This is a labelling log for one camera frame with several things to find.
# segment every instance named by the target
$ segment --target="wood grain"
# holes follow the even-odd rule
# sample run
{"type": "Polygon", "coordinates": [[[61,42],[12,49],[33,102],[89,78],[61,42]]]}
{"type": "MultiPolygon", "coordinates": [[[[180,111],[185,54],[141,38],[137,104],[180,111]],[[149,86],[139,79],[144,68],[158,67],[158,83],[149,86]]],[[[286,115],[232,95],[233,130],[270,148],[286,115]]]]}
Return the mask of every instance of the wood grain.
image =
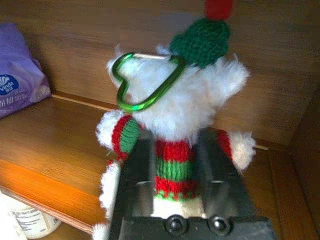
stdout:
{"type": "Polygon", "coordinates": [[[115,157],[107,156],[95,135],[103,113],[46,99],[0,120],[0,158],[99,196],[106,161],[115,157]]]}
{"type": "Polygon", "coordinates": [[[318,240],[316,228],[305,201],[290,156],[283,151],[267,151],[279,219],[285,240],[318,240]]]}
{"type": "MultiPolygon", "coordinates": [[[[115,156],[106,156],[95,136],[104,110],[82,100],[52,97],[0,120],[0,188],[90,233],[93,224],[104,221],[100,178],[106,160],[115,156]]],[[[271,219],[280,239],[313,240],[313,223],[288,151],[259,143],[244,174],[257,213],[271,219]]]]}
{"type": "Polygon", "coordinates": [[[87,233],[92,232],[94,224],[105,221],[97,196],[3,159],[0,159],[0,188],[5,194],[87,233]]]}
{"type": "Polygon", "coordinates": [[[320,88],[314,94],[294,134],[290,150],[317,232],[320,235],[320,88]]]}
{"type": "Polygon", "coordinates": [[[118,106],[115,104],[107,103],[104,101],[93,100],[83,96],[77,96],[77,95],[65,93],[62,91],[54,91],[52,96],[56,99],[62,99],[62,100],[70,101],[73,103],[94,107],[96,109],[101,109],[106,112],[118,109],[118,106]]]}
{"type": "Polygon", "coordinates": [[[255,204],[256,213],[271,220],[279,240],[287,240],[288,238],[282,237],[269,157],[266,150],[256,150],[256,156],[245,171],[243,180],[251,200],[255,204]]]}
{"type": "Polygon", "coordinates": [[[76,229],[66,223],[62,223],[53,233],[41,238],[41,240],[90,240],[86,232],[76,229]]]}
{"type": "MultiPolygon", "coordinates": [[[[312,18],[318,5],[236,2],[228,20],[229,55],[237,53],[251,78],[216,116],[215,127],[289,144],[317,84],[310,74],[319,72],[313,67],[319,25],[312,18]]],[[[115,104],[116,89],[105,71],[114,46],[152,53],[200,18],[203,8],[203,1],[191,0],[2,0],[0,22],[18,24],[53,90],[115,104]]]]}

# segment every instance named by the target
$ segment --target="white container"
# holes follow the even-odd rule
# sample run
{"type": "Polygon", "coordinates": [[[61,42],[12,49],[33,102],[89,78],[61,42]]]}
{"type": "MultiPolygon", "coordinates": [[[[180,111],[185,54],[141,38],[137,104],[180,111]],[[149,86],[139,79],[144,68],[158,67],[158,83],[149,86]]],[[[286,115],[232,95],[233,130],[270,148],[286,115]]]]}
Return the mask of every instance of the white container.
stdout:
{"type": "Polygon", "coordinates": [[[11,214],[5,201],[4,195],[0,191],[0,239],[4,240],[27,240],[20,225],[11,214]]]}
{"type": "Polygon", "coordinates": [[[7,206],[27,239],[43,238],[59,227],[61,221],[4,195],[7,206]]]}

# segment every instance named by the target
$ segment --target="plastic bag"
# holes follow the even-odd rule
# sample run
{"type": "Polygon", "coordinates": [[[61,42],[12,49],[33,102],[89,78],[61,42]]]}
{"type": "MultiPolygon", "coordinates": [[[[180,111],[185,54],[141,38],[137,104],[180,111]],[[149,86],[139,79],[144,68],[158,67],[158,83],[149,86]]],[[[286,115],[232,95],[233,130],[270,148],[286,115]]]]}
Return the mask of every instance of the plastic bag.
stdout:
{"type": "Polygon", "coordinates": [[[41,70],[13,23],[0,24],[0,119],[51,95],[41,70]]]}

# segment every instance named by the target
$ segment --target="green heart carabiner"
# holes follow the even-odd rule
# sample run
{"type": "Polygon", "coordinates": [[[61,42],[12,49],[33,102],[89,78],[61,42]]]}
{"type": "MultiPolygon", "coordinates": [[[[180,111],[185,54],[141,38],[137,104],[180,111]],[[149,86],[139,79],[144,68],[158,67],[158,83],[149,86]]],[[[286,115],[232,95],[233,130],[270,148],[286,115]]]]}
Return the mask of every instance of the green heart carabiner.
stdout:
{"type": "Polygon", "coordinates": [[[116,94],[116,101],[120,109],[125,110],[128,113],[138,112],[149,108],[151,105],[155,104],[176,82],[185,69],[186,62],[180,56],[171,56],[170,62],[176,63],[177,67],[170,74],[170,76],[144,101],[139,103],[131,104],[125,101],[125,96],[127,94],[129,83],[128,81],[119,74],[120,68],[123,64],[131,58],[154,58],[154,59],[165,59],[162,56],[153,56],[145,54],[136,54],[134,52],[129,52],[119,57],[112,66],[112,74],[121,83],[119,90],[116,94]]]}

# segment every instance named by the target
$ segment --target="wooden wall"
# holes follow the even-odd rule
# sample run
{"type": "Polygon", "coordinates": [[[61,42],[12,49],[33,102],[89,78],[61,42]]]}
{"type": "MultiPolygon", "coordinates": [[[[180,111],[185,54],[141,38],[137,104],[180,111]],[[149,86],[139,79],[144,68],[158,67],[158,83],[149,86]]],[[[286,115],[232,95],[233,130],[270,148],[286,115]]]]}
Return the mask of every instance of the wooden wall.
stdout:
{"type": "Polygon", "coordinates": [[[290,143],[292,159],[320,236],[320,88],[290,143]]]}
{"type": "MultiPolygon", "coordinates": [[[[317,82],[310,77],[317,0],[239,0],[229,20],[229,55],[251,70],[246,88],[216,116],[216,128],[253,131],[287,145],[317,82]]],[[[54,90],[115,103],[105,64],[114,46],[153,52],[203,13],[197,0],[1,0],[54,90]]]]}

